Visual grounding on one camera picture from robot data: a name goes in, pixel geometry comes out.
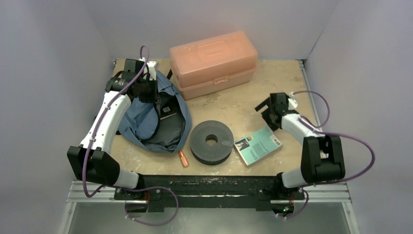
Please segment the dark brown paperback book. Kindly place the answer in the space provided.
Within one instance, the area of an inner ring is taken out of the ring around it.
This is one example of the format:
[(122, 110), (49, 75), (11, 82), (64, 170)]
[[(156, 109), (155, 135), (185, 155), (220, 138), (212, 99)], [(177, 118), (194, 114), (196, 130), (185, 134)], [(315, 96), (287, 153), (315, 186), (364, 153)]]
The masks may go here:
[(177, 114), (176, 103), (174, 101), (169, 101), (160, 109), (160, 120), (164, 120), (175, 114)]

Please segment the blue student backpack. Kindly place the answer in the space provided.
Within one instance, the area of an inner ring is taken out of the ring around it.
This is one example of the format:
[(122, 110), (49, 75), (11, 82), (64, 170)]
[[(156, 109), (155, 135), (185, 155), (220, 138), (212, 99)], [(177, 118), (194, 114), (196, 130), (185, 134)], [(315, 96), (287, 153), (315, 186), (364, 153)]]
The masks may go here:
[[(117, 91), (105, 94), (99, 115), (106, 114), (102, 121), (96, 119), (90, 132), (82, 140), (84, 147), (92, 150), (101, 148), (110, 153), (116, 132), (129, 142), (155, 153), (176, 153), (181, 150), (192, 128), (188, 106), (173, 83), (160, 71), (156, 72), (160, 103), (133, 101), (120, 95), (114, 103), (108, 103)], [(174, 101), (177, 114), (160, 120), (160, 109), (169, 101)]]

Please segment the teal paperback book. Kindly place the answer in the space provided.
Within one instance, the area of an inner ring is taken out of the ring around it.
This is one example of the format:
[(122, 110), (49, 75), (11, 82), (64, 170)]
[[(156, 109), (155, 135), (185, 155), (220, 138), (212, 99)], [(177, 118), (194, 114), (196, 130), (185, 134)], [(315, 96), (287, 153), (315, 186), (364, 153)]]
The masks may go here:
[(282, 146), (283, 143), (269, 127), (261, 128), (234, 142), (234, 147), (246, 166), (254, 164)]

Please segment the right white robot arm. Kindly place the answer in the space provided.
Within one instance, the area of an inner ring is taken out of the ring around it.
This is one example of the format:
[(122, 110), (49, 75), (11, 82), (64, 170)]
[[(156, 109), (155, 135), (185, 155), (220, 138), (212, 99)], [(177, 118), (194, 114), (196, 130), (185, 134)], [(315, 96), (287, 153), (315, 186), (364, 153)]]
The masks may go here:
[(277, 176), (279, 182), (274, 184), (273, 191), (279, 198), (286, 198), (293, 188), (345, 177), (340, 137), (311, 126), (297, 107), (296, 99), (287, 93), (271, 93), (255, 107), (272, 131), (282, 129), (302, 145), (300, 166)]

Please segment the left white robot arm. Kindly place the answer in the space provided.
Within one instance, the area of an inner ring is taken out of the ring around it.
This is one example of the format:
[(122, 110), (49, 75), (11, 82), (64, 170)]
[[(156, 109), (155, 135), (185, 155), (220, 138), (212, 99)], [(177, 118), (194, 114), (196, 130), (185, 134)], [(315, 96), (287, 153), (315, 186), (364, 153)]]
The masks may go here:
[(145, 186), (138, 182), (138, 173), (122, 169), (110, 151), (121, 119), (134, 99), (150, 104), (160, 102), (157, 65), (146, 58), (126, 59), (124, 69), (109, 79), (92, 127), (78, 146), (67, 151), (77, 180), (126, 188), (132, 199), (144, 196)]

